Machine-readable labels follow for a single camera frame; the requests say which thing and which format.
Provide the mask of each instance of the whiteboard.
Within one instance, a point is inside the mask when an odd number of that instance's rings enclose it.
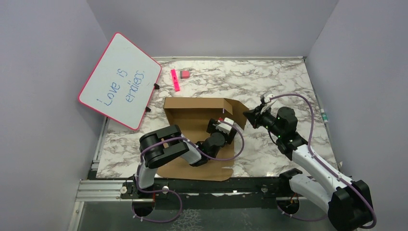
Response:
[[[78,100],[138,129],[162,68],[135,44],[116,33],[96,64]]]

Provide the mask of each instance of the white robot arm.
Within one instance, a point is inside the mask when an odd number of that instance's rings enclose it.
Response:
[[[274,143],[279,151],[316,180],[309,179],[305,174],[291,176],[288,179],[291,190],[325,211],[337,230],[355,230],[370,221],[373,223],[364,228],[373,227],[376,217],[368,185],[340,173],[311,148],[308,141],[296,132],[297,118],[292,108],[281,107],[276,116],[271,114],[270,103],[282,96],[298,96],[306,100],[294,93],[274,97],[268,92],[261,96],[258,107],[243,114],[254,128],[265,127],[269,134],[278,137]]]

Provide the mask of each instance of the screw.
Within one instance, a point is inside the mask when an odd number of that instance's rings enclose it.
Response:
[[[128,190],[127,190],[126,186],[123,186],[122,188],[120,188],[120,193],[121,194],[125,194],[127,191]]]
[[[167,186],[163,186],[162,190],[168,190],[168,187],[167,187]]]
[[[266,193],[266,192],[268,191],[267,186],[266,186],[266,185],[262,185],[261,191],[262,191],[263,193]]]

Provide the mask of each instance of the small pink block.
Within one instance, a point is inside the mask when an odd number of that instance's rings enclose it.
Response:
[[[189,78],[190,72],[189,71],[180,71],[180,78]]]

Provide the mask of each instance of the glass surface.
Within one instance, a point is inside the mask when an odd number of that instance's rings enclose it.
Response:
[[[87,202],[84,206],[80,231],[334,231],[328,219],[304,222],[283,216],[277,209],[200,209],[184,210],[181,217],[167,224],[133,219],[130,202]],[[155,210],[149,218],[169,219],[173,210]],[[318,207],[304,200],[297,216],[317,218],[323,215]]]

